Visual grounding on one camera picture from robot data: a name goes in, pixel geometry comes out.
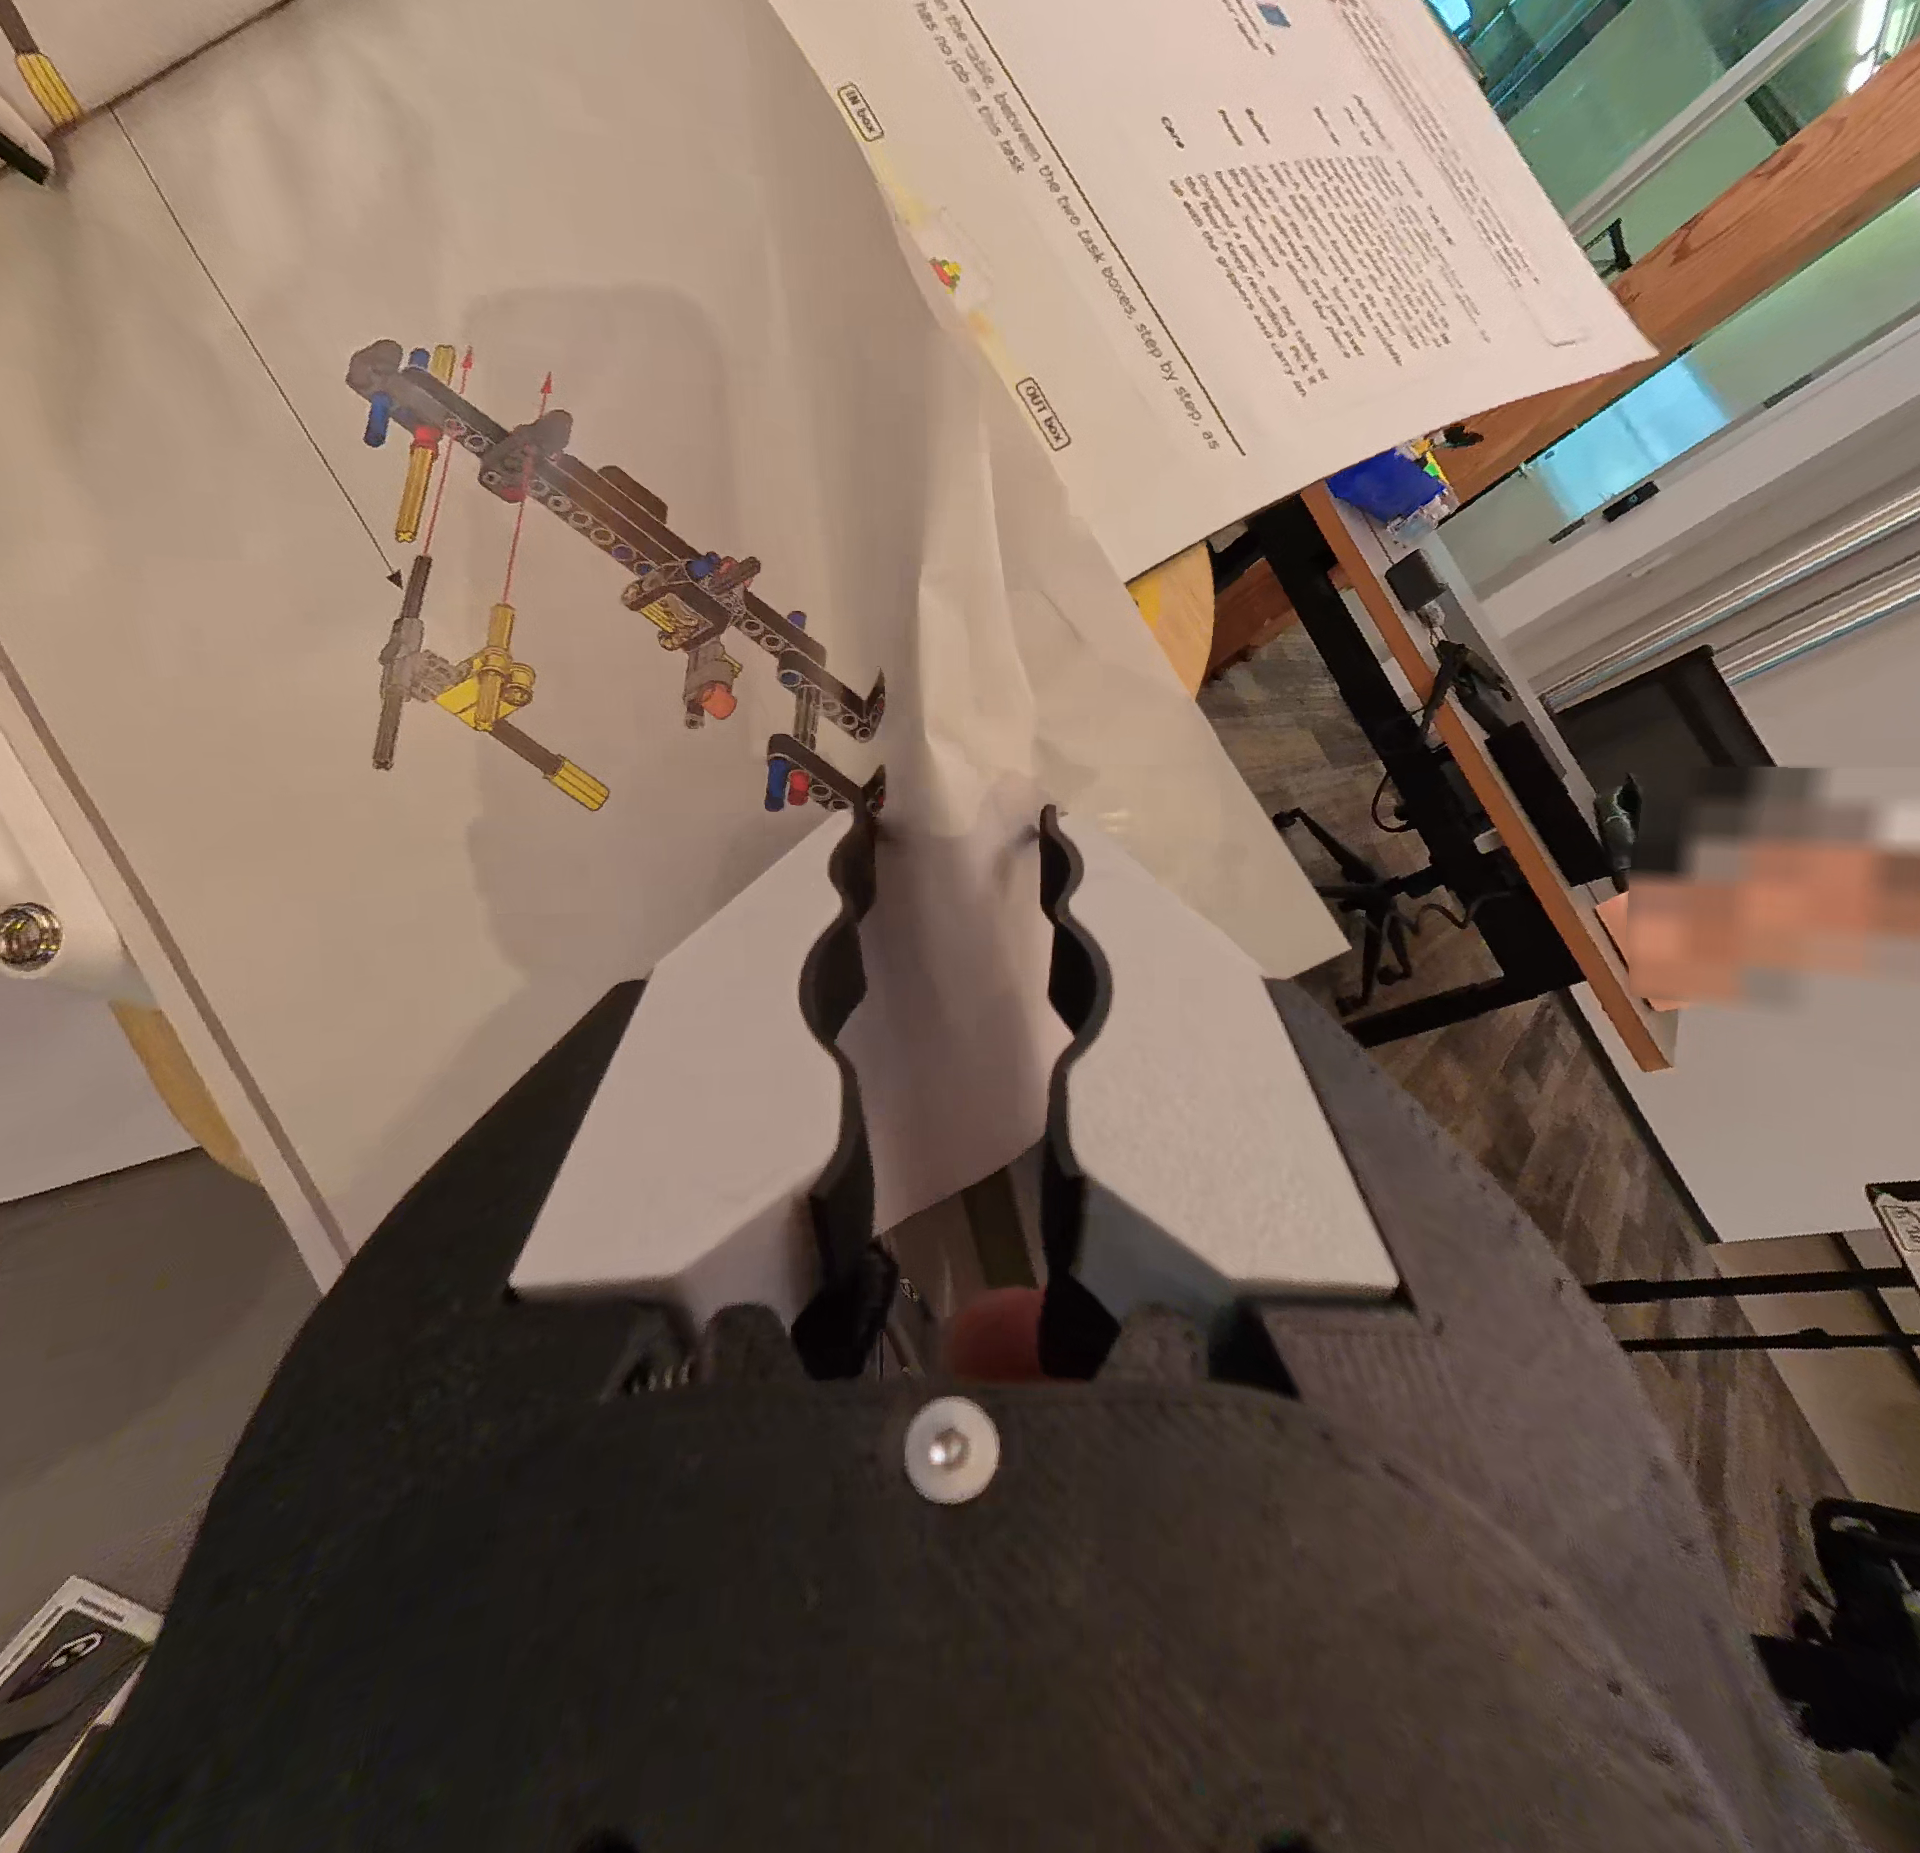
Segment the black desk equipment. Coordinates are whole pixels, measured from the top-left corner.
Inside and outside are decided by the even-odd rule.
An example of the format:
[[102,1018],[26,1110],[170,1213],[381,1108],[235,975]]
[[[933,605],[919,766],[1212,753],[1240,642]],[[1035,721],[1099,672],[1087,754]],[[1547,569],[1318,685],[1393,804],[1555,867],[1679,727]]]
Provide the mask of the black desk equipment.
[[1440,699],[1457,701],[1487,734],[1507,723],[1504,707],[1512,690],[1491,663],[1489,648],[1466,613],[1466,605],[1437,574],[1424,551],[1409,551],[1386,569],[1387,592],[1400,613],[1427,642],[1435,666],[1435,688]]

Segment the wooden office desk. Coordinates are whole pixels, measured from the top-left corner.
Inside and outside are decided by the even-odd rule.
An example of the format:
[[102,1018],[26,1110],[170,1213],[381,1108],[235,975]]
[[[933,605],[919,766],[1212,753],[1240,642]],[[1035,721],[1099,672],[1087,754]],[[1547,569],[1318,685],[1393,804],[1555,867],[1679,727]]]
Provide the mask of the wooden office desk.
[[1349,580],[1349,592],[1378,633],[1405,687],[1432,709],[1429,738],[1443,741],[1460,782],[1471,790],[1480,813],[1501,837],[1501,850],[1513,861],[1547,924],[1578,967],[1590,1000],[1608,1020],[1623,1057],[1639,1072],[1669,1072],[1674,1066],[1674,1014],[1664,1014],[1641,1001],[1627,982],[1623,960],[1597,920],[1597,895],[1584,881],[1569,881],[1551,856],[1537,826],[1513,794],[1491,754],[1487,733],[1460,707],[1459,690],[1439,698],[1440,639],[1463,642],[1473,626],[1463,599],[1443,586],[1439,625],[1399,605],[1391,574],[1405,568],[1409,550],[1386,542],[1378,528],[1350,506],[1335,499],[1324,484],[1313,484],[1301,496],[1321,537]]

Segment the lego instruction booklet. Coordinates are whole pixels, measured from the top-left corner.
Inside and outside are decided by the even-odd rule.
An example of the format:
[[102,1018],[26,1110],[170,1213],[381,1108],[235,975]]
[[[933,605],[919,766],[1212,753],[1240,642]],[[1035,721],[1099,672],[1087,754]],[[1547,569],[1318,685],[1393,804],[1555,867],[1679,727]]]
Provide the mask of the lego instruction booklet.
[[1267,975],[1330,923],[1168,669],[1013,399],[906,270],[847,128],[763,0],[295,0],[64,141],[3,196],[6,727],[103,870],[158,1001],[323,1286],[600,996],[826,822],[760,810],[790,723],[736,647],[684,660],[631,572],[450,466],[425,644],[480,650],[512,578],[524,733],[583,810],[439,707],[373,766],[408,441],[349,360],[453,346],[499,427],[758,560],[828,666],[887,685],[866,1066],[880,1204],[1039,1131],[1058,1031],[1031,828],[1100,826]]

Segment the black office chair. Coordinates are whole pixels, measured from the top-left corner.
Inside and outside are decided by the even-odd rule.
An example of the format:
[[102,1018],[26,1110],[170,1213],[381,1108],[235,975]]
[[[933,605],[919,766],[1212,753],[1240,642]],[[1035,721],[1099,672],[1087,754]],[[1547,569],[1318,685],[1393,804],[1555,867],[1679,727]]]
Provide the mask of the black office chair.
[[[1512,690],[1460,642],[1440,642],[1435,687],[1418,712],[1397,709],[1377,721],[1391,733],[1400,768],[1383,768],[1378,787],[1397,799],[1394,817],[1371,819],[1381,832],[1416,835],[1427,861],[1393,874],[1356,856],[1306,810],[1272,817],[1277,832],[1303,829],[1335,865],[1315,892],[1359,924],[1356,991],[1335,1011],[1366,1047],[1487,1018],[1521,1001],[1581,987],[1588,978],[1559,933],[1545,897],[1524,879],[1480,794],[1435,731],[1443,709],[1480,727],[1483,753],[1569,888],[1622,892],[1633,840],[1645,817],[1706,770],[1768,768],[1771,756],[1707,648],[1694,648],[1616,688],[1549,714],[1570,753],[1578,790],[1521,718]],[[1425,920],[1473,933],[1499,972],[1424,1000],[1371,1011],[1383,987],[1413,978],[1409,944]]]

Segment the black printed card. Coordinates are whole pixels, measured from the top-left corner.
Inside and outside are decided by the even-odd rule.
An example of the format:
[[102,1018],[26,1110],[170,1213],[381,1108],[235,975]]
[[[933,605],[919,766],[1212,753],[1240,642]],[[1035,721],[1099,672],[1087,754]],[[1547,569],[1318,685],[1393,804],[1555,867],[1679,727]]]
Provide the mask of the black printed card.
[[64,1768],[116,1715],[155,1649],[160,1616],[88,1578],[67,1578],[3,1644],[1,1832],[19,1848]]

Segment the black utility cart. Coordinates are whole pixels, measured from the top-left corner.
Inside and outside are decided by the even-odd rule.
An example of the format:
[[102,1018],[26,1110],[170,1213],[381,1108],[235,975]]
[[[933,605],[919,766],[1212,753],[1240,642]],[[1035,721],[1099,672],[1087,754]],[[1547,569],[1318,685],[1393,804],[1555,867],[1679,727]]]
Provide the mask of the black utility cart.
[[1918,1515],[1822,1499],[1809,1526],[1826,1612],[1749,1644],[1812,1746],[1894,1768],[1918,1725]]

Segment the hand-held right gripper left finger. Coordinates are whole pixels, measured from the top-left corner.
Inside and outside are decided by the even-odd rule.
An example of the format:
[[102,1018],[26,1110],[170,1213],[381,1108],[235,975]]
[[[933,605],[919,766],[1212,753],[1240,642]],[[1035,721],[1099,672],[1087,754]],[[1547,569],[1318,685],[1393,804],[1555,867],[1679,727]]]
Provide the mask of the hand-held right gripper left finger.
[[817,1379],[884,1330],[858,1076],[876,819],[833,813],[667,953],[512,1266],[520,1299],[632,1298],[695,1332],[770,1311]]

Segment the white document stand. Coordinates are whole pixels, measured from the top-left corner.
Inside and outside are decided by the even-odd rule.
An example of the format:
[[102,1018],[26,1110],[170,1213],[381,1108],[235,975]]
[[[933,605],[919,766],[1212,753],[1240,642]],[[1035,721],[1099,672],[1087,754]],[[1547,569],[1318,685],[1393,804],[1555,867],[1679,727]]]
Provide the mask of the white document stand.
[[[184,1079],[160,1099],[261,1184],[317,1286],[588,1001],[658,963],[830,813],[758,807],[790,723],[771,666],[732,721],[681,731],[684,655],[579,554],[536,554],[519,639],[533,701],[487,733],[436,693],[478,580],[436,574],[397,758],[373,768],[373,628],[399,589],[239,586],[140,655],[136,617],[84,650],[59,626],[39,698],[3,663],[3,909],[39,907],[42,967],[3,971],[158,1014]],[[851,1057],[876,1225],[1037,1134],[1061,1028],[1044,1008],[1039,810],[1099,826],[1195,912],[1227,892],[1248,799],[1146,626],[1104,593],[1020,593],[973,680],[948,647],[924,714],[919,633],[874,655],[891,703],[872,997]]]

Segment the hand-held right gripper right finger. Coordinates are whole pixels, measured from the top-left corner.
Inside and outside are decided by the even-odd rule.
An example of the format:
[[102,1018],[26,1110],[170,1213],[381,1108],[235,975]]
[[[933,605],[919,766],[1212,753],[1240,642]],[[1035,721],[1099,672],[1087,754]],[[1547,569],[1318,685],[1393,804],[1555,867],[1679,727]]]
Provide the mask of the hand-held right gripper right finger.
[[1099,1374],[1160,1311],[1214,1368],[1265,1377],[1254,1308],[1400,1289],[1277,987],[1096,826],[1045,807],[1039,858],[1068,1033],[1041,1143],[1044,1371]]

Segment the small blue bin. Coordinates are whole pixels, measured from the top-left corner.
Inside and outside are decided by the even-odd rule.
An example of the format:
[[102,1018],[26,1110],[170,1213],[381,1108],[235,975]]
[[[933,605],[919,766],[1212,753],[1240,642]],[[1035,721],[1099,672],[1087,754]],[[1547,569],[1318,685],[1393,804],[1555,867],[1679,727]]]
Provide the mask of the small blue bin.
[[1424,441],[1375,452],[1341,473],[1332,473],[1325,476],[1325,489],[1332,499],[1381,525],[1418,516],[1439,525],[1457,513],[1451,484]]

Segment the printed instruction sheet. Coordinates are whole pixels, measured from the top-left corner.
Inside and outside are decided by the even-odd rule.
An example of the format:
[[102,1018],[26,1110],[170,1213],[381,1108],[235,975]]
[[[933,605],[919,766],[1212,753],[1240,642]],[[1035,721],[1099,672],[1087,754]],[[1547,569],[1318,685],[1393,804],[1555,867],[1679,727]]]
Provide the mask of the printed instruction sheet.
[[1651,360],[1425,0],[765,0],[1116,572]]

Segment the black stanchion post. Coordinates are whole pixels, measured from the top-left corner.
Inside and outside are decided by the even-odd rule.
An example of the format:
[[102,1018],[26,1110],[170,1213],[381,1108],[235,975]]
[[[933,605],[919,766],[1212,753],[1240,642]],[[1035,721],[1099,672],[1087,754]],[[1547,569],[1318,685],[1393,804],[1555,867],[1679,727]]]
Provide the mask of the black stanchion post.
[[1659,1354],[1836,1354],[1836,1353],[1876,1353],[1900,1354],[1916,1361],[1918,1332],[1847,1332],[1837,1335],[1826,1329],[1799,1329],[1790,1332],[1740,1332],[1740,1335],[1692,1335],[1692,1336],[1633,1336],[1617,1339],[1627,1354],[1659,1357]]
[[1597,1307],[1676,1304],[1714,1298],[1812,1298],[1833,1292],[1882,1292],[1887,1289],[1918,1292],[1918,1282],[1895,1265],[1854,1265],[1841,1269],[1761,1270],[1707,1275],[1692,1279],[1616,1279],[1586,1286]]

